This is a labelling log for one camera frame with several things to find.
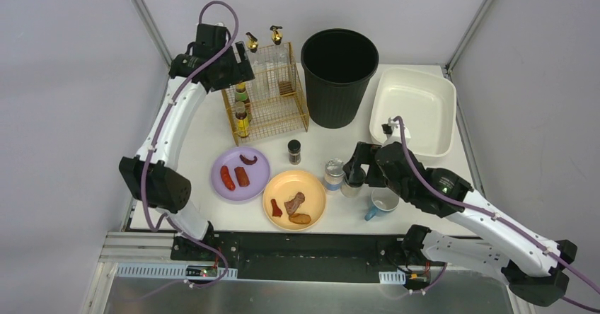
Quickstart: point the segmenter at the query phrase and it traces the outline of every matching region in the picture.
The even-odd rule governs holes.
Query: glass bottle
[[[248,121],[248,113],[243,102],[236,102],[236,120],[238,126],[238,136],[241,138],[248,137],[250,134],[250,122]]]
[[[289,70],[290,63],[289,59],[289,48],[288,44],[283,43],[283,35],[281,33],[281,26],[271,25],[271,40],[273,41],[273,66],[277,68],[277,87],[280,96],[290,95],[294,92],[292,85],[292,73]]]
[[[300,164],[300,141],[292,139],[288,142],[287,151],[289,152],[289,162],[293,165]]]
[[[250,96],[246,90],[246,83],[242,82],[236,85],[236,101],[242,102],[248,113],[248,122],[252,121],[252,110],[250,109]]]

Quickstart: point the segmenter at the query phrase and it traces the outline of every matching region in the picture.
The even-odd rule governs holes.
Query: meat slice
[[[271,216],[273,216],[273,217],[281,217],[281,215],[283,215],[283,212],[277,206],[277,200],[276,199],[271,199],[271,206],[273,207],[273,213],[272,213]]]
[[[304,194],[298,192],[292,200],[284,203],[285,211],[287,211],[288,215],[292,215],[302,203],[304,203]]]
[[[294,214],[289,216],[289,221],[295,224],[309,224],[313,219],[308,214]]]

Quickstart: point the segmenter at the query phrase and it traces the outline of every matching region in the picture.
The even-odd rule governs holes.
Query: can
[[[325,178],[323,186],[327,194],[335,194],[344,182],[344,161],[332,158],[325,164]]]

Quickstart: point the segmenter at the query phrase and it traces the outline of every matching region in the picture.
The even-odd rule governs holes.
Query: purple plate
[[[254,156],[258,158],[258,161],[252,165],[245,165],[240,155],[244,155],[248,159],[254,159]],[[229,168],[229,175],[236,185],[236,189],[231,191],[225,187],[225,184],[221,180],[221,167],[226,165]],[[250,180],[250,185],[247,187],[240,187],[237,179],[236,172],[233,171],[236,167],[243,167]],[[233,201],[235,203],[242,203],[250,201],[251,199],[258,196],[271,179],[271,167],[269,161],[260,151],[250,148],[247,146],[239,146],[231,150],[225,151],[222,155],[215,160],[210,171],[210,182],[212,187],[217,194],[221,195],[224,199]]]

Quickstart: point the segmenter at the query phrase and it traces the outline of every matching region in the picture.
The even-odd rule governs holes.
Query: blue mug
[[[400,204],[400,197],[394,194],[393,191],[388,188],[376,188],[371,192],[371,208],[367,215],[364,216],[364,220],[368,221],[373,216],[383,216],[391,213]]]

